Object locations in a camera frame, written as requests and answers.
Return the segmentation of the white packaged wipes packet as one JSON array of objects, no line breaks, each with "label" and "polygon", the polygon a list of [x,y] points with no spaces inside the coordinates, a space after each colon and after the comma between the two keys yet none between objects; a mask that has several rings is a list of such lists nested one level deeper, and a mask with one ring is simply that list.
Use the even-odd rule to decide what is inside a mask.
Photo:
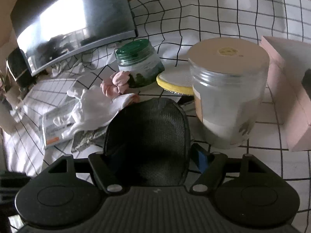
[{"label": "white packaged wipes packet", "polygon": [[41,141],[44,149],[70,140],[73,137],[73,135],[68,135],[68,133],[76,123],[74,115],[75,106],[78,103],[78,99],[71,99],[42,116]]}]

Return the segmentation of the grey patterned cloth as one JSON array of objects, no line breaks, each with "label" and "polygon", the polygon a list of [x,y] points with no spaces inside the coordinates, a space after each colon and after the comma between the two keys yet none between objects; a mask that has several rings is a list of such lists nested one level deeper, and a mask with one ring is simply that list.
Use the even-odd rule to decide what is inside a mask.
[{"label": "grey patterned cloth", "polygon": [[100,127],[96,130],[79,131],[74,135],[71,152],[83,151],[90,145],[103,146],[105,135],[107,132],[107,126]]}]

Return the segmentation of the pink cardboard box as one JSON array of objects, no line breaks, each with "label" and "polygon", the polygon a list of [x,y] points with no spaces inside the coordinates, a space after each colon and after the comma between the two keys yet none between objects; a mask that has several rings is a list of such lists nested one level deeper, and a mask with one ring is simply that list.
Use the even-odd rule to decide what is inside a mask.
[{"label": "pink cardboard box", "polygon": [[270,57],[268,87],[290,151],[310,150],[310,44],[263,36]]}]

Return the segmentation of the white cloth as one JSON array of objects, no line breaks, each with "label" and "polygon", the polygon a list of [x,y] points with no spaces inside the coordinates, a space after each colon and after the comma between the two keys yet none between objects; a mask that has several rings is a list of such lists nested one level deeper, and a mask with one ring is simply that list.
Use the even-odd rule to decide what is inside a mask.
[{"label": "white cloth", "polygon": [[53,119],[54,125],[67,127],[62,132],[63,139],[73,137],[80,131],[105,127],[122,109],[139,101],[139,96],[134,93],[109,98],[103,94],[99,86],[92,86],[88,90],[71,88],[67,91],[67,95],[77,99],[78,102],[68,114]]}]

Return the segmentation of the checkered white tablecloth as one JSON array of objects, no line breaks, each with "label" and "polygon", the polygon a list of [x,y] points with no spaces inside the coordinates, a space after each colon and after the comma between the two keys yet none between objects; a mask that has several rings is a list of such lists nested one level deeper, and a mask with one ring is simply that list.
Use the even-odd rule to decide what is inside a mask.
[{"label": "checkered white tablecloth", "polygon": [[[309,0],[132,0],[131,10],[139,37],[148,39],[165,66],[185,65],[192,45],[204,43],[201,56],[214,67],[221,57],[241,57],[242,40],[260,43],[264,37],[281,37],[310,43]],[[41,115],[62,104],[71,87],[87,88],[116,70],[111,57],[116,45],[105,45],[83,53],[79,59],[94,68],[78,71],[67,62],[56,79],[39,82],[15,114],[16,130],[4,136],[7,167],[36,176],[65,153],[69,144],[43,149],[39,139]],[[267,86],[250,137],[236,148],[226,149],[230,158],[250,153],[283,177],[298,192],[301,205],[293,226],[310,232],[310,150],[290,151],[276,96]]]}]

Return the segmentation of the pink flower scrunchie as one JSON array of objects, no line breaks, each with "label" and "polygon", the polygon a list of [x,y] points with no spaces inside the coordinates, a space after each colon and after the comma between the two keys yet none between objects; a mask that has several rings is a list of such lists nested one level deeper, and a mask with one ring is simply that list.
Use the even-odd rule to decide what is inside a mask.
[{"label": "pink flower scrunchie", "polygon": [[109,78],[104,79],[100,87],[106,97],[114,99],[120,95],[123,95],[125,91],[129,88],[129,79],[129,72],[115,72]]}]

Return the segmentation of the black television screen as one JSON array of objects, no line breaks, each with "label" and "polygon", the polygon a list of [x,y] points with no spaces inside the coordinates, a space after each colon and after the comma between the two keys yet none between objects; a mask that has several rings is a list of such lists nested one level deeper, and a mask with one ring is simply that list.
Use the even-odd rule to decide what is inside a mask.
[{"label": "black television screen", "polygon": [[137,36],[128,0],[17,0],[10,19],[32,75],[75,54]]}]

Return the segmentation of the black speaker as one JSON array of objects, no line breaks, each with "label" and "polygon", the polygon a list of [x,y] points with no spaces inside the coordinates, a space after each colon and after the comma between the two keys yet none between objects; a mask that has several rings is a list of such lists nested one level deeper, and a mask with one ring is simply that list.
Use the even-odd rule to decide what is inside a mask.
[{"label": "black speaker", "polygon": [[9,54],[6,64],[19,87],[25,88],[35,82],[35,78],[32,77],[24,56],[18,47]]}]

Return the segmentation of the green lid glass jar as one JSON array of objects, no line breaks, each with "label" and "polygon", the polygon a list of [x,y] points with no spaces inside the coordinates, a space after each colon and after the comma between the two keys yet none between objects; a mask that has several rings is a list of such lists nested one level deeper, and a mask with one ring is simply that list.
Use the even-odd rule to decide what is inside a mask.
[{"label": "green lid glass jar", "polygon": [[129,73],[129,86],[140,88],[156,81],[165,68],[156,50],[147,39],[127,43],[115,52],[120,71]]}]

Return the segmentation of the large clear plastic jar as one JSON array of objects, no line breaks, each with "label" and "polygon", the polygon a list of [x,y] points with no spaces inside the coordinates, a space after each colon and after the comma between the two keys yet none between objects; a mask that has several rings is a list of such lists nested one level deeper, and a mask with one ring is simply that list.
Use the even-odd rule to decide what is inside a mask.
[{"label": "large clear plastic jar", "polygon": [[211,38],[187,52],[196,114],[209,144],[240,146],[249,137],[263,100],[269,55],[237,38]]}]

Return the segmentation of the yellow round sponge pad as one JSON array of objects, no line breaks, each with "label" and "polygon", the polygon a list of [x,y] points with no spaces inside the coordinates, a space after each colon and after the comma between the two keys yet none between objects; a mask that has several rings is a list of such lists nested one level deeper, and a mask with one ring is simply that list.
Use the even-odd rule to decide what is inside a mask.
[{"label": "yellow round sponge pad", "polygon": [[156,77],[156,82],[166,91],[193,96],[190,65],[188,64],[166,68]]}]

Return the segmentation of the black mesh pouch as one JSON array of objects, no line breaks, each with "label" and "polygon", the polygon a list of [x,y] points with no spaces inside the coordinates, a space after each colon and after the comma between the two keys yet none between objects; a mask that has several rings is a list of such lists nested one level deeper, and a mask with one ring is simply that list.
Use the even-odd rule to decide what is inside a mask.
[{"label": "black mesh pouch", "polygon": [[189,168],[190,128],[183,109],[152,98],[121,110],[107,128],[104,184],[180,186]]}]

